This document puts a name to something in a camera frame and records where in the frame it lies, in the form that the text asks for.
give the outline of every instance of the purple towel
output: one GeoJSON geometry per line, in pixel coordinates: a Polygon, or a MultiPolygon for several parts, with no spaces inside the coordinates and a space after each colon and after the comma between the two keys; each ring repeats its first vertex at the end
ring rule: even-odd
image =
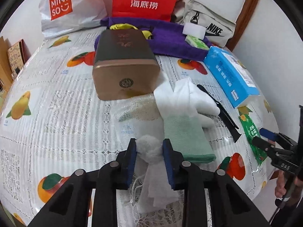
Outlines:
{"type": "MultiPolygon", "coordinates": [[[[131,17],[109,17],[101,20],[102,26],[108,28],[114,24],[128,23],[141,30],[152,32],[152,39],[147,40],[154,54],[173,56],[182,59],[203,61],[208,51],[190,46],[185,42],[186,35],[182,34],[183,26],[171,22],[157,19],[142,19],[131,17]]],[[[99,37],[95,41],[95,50],[99,42],[99,37]]],[[[204,37],[203,42],[208,47],[211,42],[204,37]]]]}

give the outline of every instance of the wooden door frame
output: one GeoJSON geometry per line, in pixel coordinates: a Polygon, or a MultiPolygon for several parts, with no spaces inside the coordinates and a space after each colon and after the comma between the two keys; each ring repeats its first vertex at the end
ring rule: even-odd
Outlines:
{"type": "Polygon", "coordinates": [[[241,13],[236,21],[236,28],[234,30],[234,36],[227,41],[226,47],[233,51],[234,47],[239,42],[242,34],[244,33],[259,0],[245,0],[241,13]]]}

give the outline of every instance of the white lace tablecloth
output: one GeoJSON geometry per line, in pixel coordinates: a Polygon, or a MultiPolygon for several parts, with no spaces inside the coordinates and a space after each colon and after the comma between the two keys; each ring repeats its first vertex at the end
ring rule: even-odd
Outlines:
{"type": "MultiPolygon", "coordinates": [[[[95,38],[104,29],[100,27],[71,33],[68,42],[55,47],[50,46],[56,39],[45,41],[26,63],[5,100],[0,119],[0,200],[10,213],[19,216],[25,224],[44,205],[38,195],[41,179],[52,173],[68,177],[78,168],[87,172],[99,169],[126,149],[118,142],[111,122],[110,109],[117,101],[98,99],[92,66],[81,63],[67,67],[67,62],[73,57],[94,51],[95,38]],[[8,114],[28,91],[30,112],[15,120],[8,114]]],[[[172,84],[190,76],[195,84],[203,85],[221,102],[240,127],[239,132],[243,135],[234,143],[224,123],[212,117],[216,127],[205,129],[205,135],[217,159],[201,167],[214,171],[226,156],[236,152],[241,154],[246,175],[241,181],[234,180],[253,199],[271,176],[273,167],[269,158],[258,167],[238,119],[238,110],[231,106],[208,69],[207,75],[203,75],[195,69],[182,69],[177,64],[177,58],[156,58],[172,84]]],[[[265,106],[264,100],[261,95],[256,102],[248,105],[252,111],[249,116],[258,129],[265,127],[277,132],[274,115],[270,107],[265,106]]],[[[129,203],[131,199],[131,189],[117,192],[119,226],[181,226],[182,199],[170,204],[166,210],[143,215],[129,203]]]]}

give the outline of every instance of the nike logo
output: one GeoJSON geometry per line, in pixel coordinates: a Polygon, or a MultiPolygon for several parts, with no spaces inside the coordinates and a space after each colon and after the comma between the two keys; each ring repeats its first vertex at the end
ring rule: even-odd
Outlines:
{"type": "Polygon", "coordinates": [[[214,33],[208,33],[208,32],[205,32],[205,36],[223,37],[222,35],[218,35],[218,34],[214,34],[214,33]]]}
{"type": "Polygon", "coordinates": [[[223,29],[214,25],[213,23],[211,23],[206,29],[209,31],[209,32],[205,33],[206,36],[223,37],[223,36],[220,35],[221,32],[223,31],[223,29]]]}

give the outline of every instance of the yellow cloth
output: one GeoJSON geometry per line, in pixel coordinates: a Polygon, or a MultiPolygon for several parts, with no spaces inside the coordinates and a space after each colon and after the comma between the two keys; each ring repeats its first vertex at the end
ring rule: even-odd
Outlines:
{"type": "MultiPolygon", "coordinates": [[[[123,29],[135,29],[135,30],[138,30],[137,27],[131,25],[131,24],[115,24],[115,25],[112,25],[110,28],[110,30],[123,30],[123,29]]],[[[151,36],[152,36],[152,33],[150,31],[147,31],[147,30],[144,30],[142,31],[145,39],[150,39],[151,36]]]]}

